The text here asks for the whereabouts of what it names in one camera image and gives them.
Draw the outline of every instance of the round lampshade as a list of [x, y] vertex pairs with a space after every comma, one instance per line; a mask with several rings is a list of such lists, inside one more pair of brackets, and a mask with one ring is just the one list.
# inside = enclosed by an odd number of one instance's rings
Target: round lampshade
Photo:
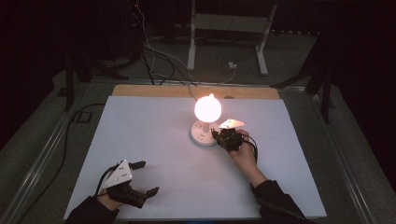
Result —
[[203, 122], [214, 122], [220, 118], [221, 104], [215, 96], [210, 93], [208, 96], [200, 98], [195, 104], [195, 117]]

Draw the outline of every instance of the lamp base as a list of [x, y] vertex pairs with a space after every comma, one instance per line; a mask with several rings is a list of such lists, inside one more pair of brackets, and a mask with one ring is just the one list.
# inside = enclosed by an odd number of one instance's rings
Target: lamp base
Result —
[[219, 125], [216, 122], [211, 122], [207, 133], [204, 132], [204, 125], [205, 123], [200, 120], [195, 121], [191, 126], [191, 138], [198, 146], [214, 146], [217, 142], [212, 136], [212, 130], [219, 132]]

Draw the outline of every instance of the glowing lamp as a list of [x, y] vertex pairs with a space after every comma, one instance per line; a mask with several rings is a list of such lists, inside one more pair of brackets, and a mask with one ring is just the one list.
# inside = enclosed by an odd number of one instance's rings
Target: glowing lamp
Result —
[[198, 118], [192, 124], [191, 138], [199, 146], [210, 147], [216, 144], [212, 136], [212, 130], [219, 131], [219, 125], [215, 122], [221, 115], [221, 104], [212, 93], [200, 98], [195, 104], [195, 117]]

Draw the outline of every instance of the person's right hand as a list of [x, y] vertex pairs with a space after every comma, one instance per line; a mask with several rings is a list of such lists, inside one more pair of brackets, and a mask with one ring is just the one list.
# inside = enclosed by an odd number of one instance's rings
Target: person's right hand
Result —
[[[249, 141], [249, 133], [247, 131], [237, 130], [236, 132], [242, 134], [244, 140]], [[254, 188], [267, 180], [267, 177], [256, 164], [253, 146], [248, 143], [242, 143], [238, 151], [230, 151], [229, 154], [235, 165], [247, 176]]]

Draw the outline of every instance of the dark background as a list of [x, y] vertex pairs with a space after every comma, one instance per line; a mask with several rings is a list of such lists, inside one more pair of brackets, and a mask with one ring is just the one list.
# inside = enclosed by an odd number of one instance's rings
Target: dark background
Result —
[[[141, 2], [148, 23], [163, 35], [172, 37], [177, 33], [175, 23], [190, 22], [190, 1]], [[124, 2], [115, 3], [113, 12], [123, 15]], [[104, 8], [108, 7], [103, 7], [101, 1], [2, 0], [0, 4], [3, 147], [52, 91], [51, 78], [64, 70], [68, 40], [81, 44], [95, 58], [111, 58], [112, 40], [105, 33], [116, 33], [117, 29], [108, 30], [103, 21], [107, 13]], [[218, 1], [202, 0], [197, 10], [216, 12], [218, 5]], [[222, 10], [226, 14], [254, 16], [268, 10], [268, 6], [256, 0], [237, 10], [224, 4]], [[394, 189], [395, 10], [396, 4], [385, 0], [281, 1], [273, 22], [276, 33], [318, 35], [304, 69], [315, 64], [329, 65], [332, 83], [339, 86]]]

